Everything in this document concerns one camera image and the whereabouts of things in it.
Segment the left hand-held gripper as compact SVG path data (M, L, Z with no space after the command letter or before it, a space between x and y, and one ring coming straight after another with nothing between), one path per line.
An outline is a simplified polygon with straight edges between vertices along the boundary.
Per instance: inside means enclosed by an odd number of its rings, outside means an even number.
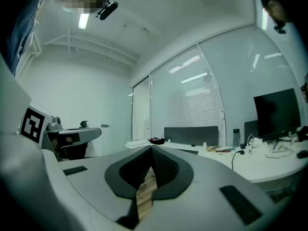
M58 160L83 159L88 143L101 136L100 128L88 128L83 121L79 128L64 129L57 116L50 116L29 106L21 121L19 133L40 149L52 151Z

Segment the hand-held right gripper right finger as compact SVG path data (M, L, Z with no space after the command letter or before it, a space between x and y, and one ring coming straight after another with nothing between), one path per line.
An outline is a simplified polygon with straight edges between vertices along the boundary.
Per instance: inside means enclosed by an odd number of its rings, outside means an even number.
M213 159L160 146L188 162L194 172L190 186L176 199L153 202L150 213L141 222L142 231L274 231L274 221L287 201L274 203L258 186ZM260 213L245 224L222 194L220 188L234 186Z

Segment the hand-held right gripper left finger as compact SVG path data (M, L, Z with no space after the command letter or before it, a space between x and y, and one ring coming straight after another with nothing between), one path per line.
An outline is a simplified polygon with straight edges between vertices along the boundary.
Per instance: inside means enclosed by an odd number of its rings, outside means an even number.
M144 189L146 202L153 192L151 156L143 147L100 157L63 161L60 167L74 189L95 210L129 230L140 222L138 193Z

